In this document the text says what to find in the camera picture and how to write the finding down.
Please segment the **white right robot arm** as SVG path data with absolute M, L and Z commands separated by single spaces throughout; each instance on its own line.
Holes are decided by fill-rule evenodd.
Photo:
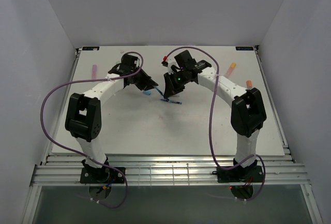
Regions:
M 165 90 L 163 97 L 170 97 L 184 91 L 185 85 L 194 82 L 213 92 L 231 108 L 231 126 L 237 133 L 234 165 L 222 170 L 234 170 L 239 181 L 252 176 L 252 168 L 257 165 L 256 145 L 260 129 L 266 121 L 266 111 L 261 92 L 257 88 L 241 87 L 220 75 L 219 65 L 212 66 L 205 60 L 196 61 L 187 47 L 173 59 L 165 56 L 162 65 L 168 71 L 163 75 Z

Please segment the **light blue highlighter cap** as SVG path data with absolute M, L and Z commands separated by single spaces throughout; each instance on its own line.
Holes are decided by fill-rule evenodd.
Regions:
M 147 95 L 147 96 L 150 96 L 152 93 L 151 93 L 151 91 L 143 91 L 143 94 Z

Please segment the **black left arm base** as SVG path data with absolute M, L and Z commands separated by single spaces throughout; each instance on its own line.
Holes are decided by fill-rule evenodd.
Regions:
M 123 184 L 125 182 L 123 175 L 125 175 L 125 167 L 115 167 L 110 169 L 108 167 L 94 168 L 82 160 L 82 171 L 80 176 L 81 184 Z

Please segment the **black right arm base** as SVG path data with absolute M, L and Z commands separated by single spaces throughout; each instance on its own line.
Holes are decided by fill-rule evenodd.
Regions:
M 261 183 L 264 178 L 264 170 L 262 166 L 258 166 L 258 161 L 243 168 L 238 166 L 233 170 L 222 170 L 217 168 L 212 172 L 212 175 L 217 177 L 219 183 Z

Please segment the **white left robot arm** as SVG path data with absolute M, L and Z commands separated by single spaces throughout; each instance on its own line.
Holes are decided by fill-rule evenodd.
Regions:
M 129 85 L 135 85 L 140 91 L 158 86 L 142 69 L 142 65 L 140 53 L 127 52 L 98 84 L 81 94 L 73 93 L 69 98 L 65 129 L 79 143 L 82 153 L 86 155 L 83 164 L 93 168 L 92 177 L 98 182 L 105 182 L 110 176 L 109 168 L 104 166 L 108 158 L 98 139 L 102 128 L 101 107 Z

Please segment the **blue gel pen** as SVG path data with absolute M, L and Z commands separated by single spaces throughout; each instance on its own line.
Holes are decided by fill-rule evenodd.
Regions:
M 156 86 L 154 86 L 154 89 L 164 98 L 163 92 Z
M 174 100 L 170 100 L 170 99 L 160 99 L 163 102 L 168 102 L 168 103 L 174 103 L 174 104 L 182 104 L 182 102 L 180 101 L 174 101 Z

